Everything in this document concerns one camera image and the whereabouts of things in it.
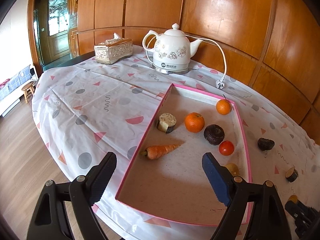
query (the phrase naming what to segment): power cord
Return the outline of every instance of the power cord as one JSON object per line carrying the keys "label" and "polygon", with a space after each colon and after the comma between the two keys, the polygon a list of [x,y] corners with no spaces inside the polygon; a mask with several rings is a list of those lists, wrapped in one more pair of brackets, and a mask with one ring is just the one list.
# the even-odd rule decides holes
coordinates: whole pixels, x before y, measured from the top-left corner
{"label": "power cord", "polygon": [[[224,73],[223,73],[221,79],[216,81],[216,88],[217,88],[217,89],[223,89],[223,88],[224,88],[224,82],[223,82],[223,81],[224,81],[225,76],[226,76],[226,74],[227,74],[227,62],[226,62],[226,56],[224,55],[224,52],[223,52],[222,48],[220,47],[220,45],[219,45],[216,41],[211,40],[211,39],[197,38],[197,37],[193,37],[193,36],[190,36],[190,35],[187,35],[187,34],[185,34],[185,35],[186,35],[187,37],[194,38],[194,39],[200,39],[200,40],[203,40],[203,41],[211,41],[211,42],[213,42],[215,45],[218,46],[218,48],[220,49],[220,51],[221,51],[221,53],[222,53],[222,56],[223,56]],[[154,38],[155,38],[155,36],[148,42],[147,48],[149,48],[149,45],[150,45],[150,43],[153,41]],[[147,53],[147,58],[148,58],[148,60],[149,60],[150,62],[152,62],[152,61],[150,60],[150,58],[149,58],[148,51],[146,51],[146,53]]]}

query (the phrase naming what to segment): kettle spout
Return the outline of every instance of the kettle spout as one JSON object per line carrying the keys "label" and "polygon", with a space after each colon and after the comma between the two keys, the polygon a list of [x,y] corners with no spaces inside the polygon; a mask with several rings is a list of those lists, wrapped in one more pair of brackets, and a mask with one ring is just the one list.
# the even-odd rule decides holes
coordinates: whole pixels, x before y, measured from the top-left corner
{"label": "kettle spout", "polygon": [[190,42],[190,54],[191,54],[191,57],[194,56],[194,54],[196,54],[197,50],[198,50],[198,47],[200,45],[200,43],[202,42],[203,40],[200,40],[200,39],[197,39],[193,42]]}

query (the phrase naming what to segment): blue gripper pad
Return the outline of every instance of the blue gripper pad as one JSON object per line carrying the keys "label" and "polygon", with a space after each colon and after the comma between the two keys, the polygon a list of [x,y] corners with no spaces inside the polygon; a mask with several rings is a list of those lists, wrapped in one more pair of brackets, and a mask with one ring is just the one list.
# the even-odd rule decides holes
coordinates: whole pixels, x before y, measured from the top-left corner
{"label": "blue gripper pad", "polygon": [[225,206],[229,206],[231,198],[229,195],[228,185],[224,181],[222,175],[218,172],[216,167],[217,165],[220,167],[220,164],[211,153],[203,155],[202,168],[217,196],[217,199],[224,203]]}

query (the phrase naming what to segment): pink tray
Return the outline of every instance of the pink tray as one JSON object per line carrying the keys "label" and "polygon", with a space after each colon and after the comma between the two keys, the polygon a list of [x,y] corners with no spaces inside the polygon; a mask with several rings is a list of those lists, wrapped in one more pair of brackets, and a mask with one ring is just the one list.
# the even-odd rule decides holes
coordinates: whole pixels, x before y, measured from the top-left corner
{"label": "pink tray", "polygon": [[[226,206],[217,197],[202,169],[201,159],[211,152],[221,165],[235,163],[240,176],[252,182],[247,143],[233,101],[232,111],[221,115],[216,103],[224,99],[204,91],[172,84],[142,137],[120,187],[116,199],[138,211],[161,219],[201,226],[217,226]],[[230,156],[219,153],[218,147],[209,144],[199,133],[190,133],[184,126],[184,117],[191,112],[200,113],[209,124],[221,126],[225,140],[230,140],[235,151]],[[159,115],[171,113],[177,118],[175,130],[165,134],[156,128]],[[173,152],[148,160],[139,153],[148,146],[181,144]],[[250,219],[251,206],[247,205],[243,224]]]}

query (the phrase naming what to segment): tablecloth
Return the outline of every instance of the tablecloth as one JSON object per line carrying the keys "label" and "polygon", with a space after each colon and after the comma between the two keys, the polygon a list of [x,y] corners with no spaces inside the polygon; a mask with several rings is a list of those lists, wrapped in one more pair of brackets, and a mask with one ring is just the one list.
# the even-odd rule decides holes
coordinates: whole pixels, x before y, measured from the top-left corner
{"label": "tablecloth", "polygon": [[[151,217],[115,200],[130,158],[171,83],[184,84],[233,100],[246,134],[254,183],[271,180],[286,203],[296,194],[305,205],[320,208],[319,146],[268,99],[226,76],[225,88],[215,88],[222,73],[195,61],[185,75],[154,71],[142,47],[113,65],[90,58],[77,65],[49,69],[42,74],[32,99],[35,124],[52,157],[68,177],[75,179],[99,164],[106,152],[117,155],[117,168],[93,211],[126,240],[210,239],[215,228],[190,226]],[[266,153],[257,147],[260,137],[275,141]],[[295,167],[293,183],[286,171]],[[293,239],[294,220],[286,213]],[[243,239],[246,225],[237,239]]]}

